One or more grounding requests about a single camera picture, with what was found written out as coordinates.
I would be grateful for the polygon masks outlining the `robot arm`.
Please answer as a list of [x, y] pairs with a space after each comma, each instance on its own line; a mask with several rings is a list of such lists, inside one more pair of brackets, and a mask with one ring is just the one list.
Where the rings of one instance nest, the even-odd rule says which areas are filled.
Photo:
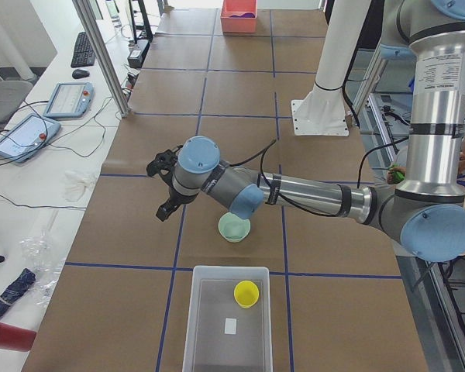
[[299, 167], [306, 178], [254, 171], [223, 160], [212, 139], [194, 136], [147, 165], [147, 174], [169, 190], [157, 218], [166, 220], [205, 193], [241, 219], [261, 204], [290, 205], [371, 226], [422, 260], [465, 255], [465, 187], [457, 180], [465, 134], [465, 1], [385, 2], [381, 47], [416, 58], [403, 181], [385, 188], [330, 182], [320, 166], [360, 170], [342, 146], [303, 146]]

